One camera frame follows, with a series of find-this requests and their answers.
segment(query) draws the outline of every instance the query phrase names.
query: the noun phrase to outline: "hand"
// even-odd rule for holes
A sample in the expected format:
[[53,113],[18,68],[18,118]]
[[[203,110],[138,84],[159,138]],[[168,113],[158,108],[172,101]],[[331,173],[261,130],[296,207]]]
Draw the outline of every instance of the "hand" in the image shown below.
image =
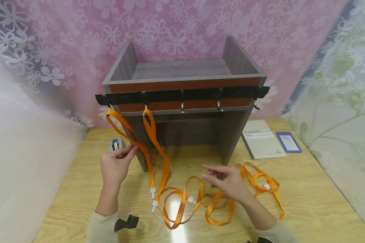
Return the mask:
[[232,199],[243,203],[252,197],[251,192],[246,187],[241,175],[234,166],[213,166],[202,165],[208,169],[201,177],[211,183],[211,187],[219,187]]
[[101,156],[100,168],[104,189],[119,190],[120,185],[126,179],[128,166],[137,149],[137,146],[129,145]]

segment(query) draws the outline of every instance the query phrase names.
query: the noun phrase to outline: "gray wooden shelf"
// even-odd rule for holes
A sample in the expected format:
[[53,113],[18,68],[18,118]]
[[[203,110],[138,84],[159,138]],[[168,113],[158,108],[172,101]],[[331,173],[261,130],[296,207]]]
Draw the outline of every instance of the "gray wooden shelf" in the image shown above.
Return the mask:
[[[138,62],[133,44],[127,42],[103,86],[107,93],[129,93],[259,87],[264,85],[265,80],[264,71],[233,36],[228,36],[223,57],[207,60]],[[214,144],[218,146],[221,163],[227,164],[249,118],[253,99],[225,98],[221,100],[221,106],[224,112],[219,111],[216,99],[190,100],[184,102],[185,113],[182,114],[181,102],[148,103],[154,114],[160,145]],[[130,123],[139,140],[152,148],[142,121],[144,104],[129,103],[113,107]],[[124,130],[134,139],[126,128]],[[147,171],[141,151],[137,151],[137,157],[144,171]]]

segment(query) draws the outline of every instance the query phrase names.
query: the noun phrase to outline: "wooden table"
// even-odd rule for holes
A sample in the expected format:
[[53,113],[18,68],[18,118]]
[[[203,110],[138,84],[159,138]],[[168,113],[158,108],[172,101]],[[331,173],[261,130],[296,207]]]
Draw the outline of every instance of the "wooden table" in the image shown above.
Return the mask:
[[[341,192],[316,162],[305,145],[282,118],[265,119],[273,132],[290,131],[297,139],[303,153],[288,154],[285,158],[251,160],[242,139],[230,160],[230,165],[251,161],[280,183],[279,194],[285,208],[284,221],[300,242],[365,243],[365,225],[342,196]],[[84,139],[76,158],[62,182],[57,196],[41,226],[35,243],[83,243],[91,213],[95,210],[102,186],[99,158],[108,151],[109,140],[118,134],[112,128],[91,129]],[[167,186],[183,189],[189,176],[201,176],[201,164],[220,164],[217,149],[210,145],[168,147],[171,174]],[[159,183],[161,169],[156,172]],[[197,195],[198,182],[188,185],[188,193]],[[204,183],[204,192],[214,191]],[[271,194],[259,197],[275,215],[279,208]],[[171,218],[177,214],[180,198],[168,200]],[[151,214],[149,174],[142,171],[133,159],[119,195],[120,214],[140,217],[136,229],[119,231],[119,242],[256,242],[257,236],[242,207],[236,203],[231,222],[213,226],[205,220],[205,207],[200,206],[195,215],[184,225],[169,230],[159,211]],[[188,204],[184,218],[193,206]],[[214,210],[211,217],[226,219],[228,207]]]

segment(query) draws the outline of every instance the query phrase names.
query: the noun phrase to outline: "coat hook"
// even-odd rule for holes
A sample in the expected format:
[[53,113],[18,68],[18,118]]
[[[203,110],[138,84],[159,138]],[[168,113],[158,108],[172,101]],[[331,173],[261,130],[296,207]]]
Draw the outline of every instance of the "coat hook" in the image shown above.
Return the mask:
[[259,107],[257,106],[257,100],[254,100],[254,101],[253,101],[253,106],[254,106],[254,108],[256,108],[257,110],[261,110],[261,108],[259,108]]
[[220,111],[220,112],[223,112],[223,109],[222,108],[220,108],[220,98],[221,98],[221,96],[222,96],[222,93],[223,93],[223,88],[219,88],[219,91],[218,91],[218,110]]
[[144,91],[142,91],[142,98],[143,98],[143,103],[145,104],[145,110],[147,110],[147,97]]
[[109,102],[107,95],[103,94],[103,99],[104,99],[104,102],[106,103],[106,105],[108,106],[108,108],[111,109],[111,103]]
[[180,99],[181,99],[181,113],[184,114],[184,90],[182,89],[180,92]]
[[103,94],[104,102],[108,106],[108,109],[111,109],[111,103],[109,102],[107,95]]

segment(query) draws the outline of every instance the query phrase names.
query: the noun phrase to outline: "sleeve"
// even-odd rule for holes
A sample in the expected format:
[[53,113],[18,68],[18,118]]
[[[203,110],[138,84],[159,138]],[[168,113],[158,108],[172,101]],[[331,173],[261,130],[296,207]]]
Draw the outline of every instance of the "sleeve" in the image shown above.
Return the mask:
[[119,219],[119,211],[111,216],[93,212],[88,225],[86,243],[118,243],[118,234],[114,226]]
[[267,239],[272,243],[298,243],[295,235],[293,235],[287,225],[281,220],[277,220],[273,228],[257,230],[257,232],[260,238]]

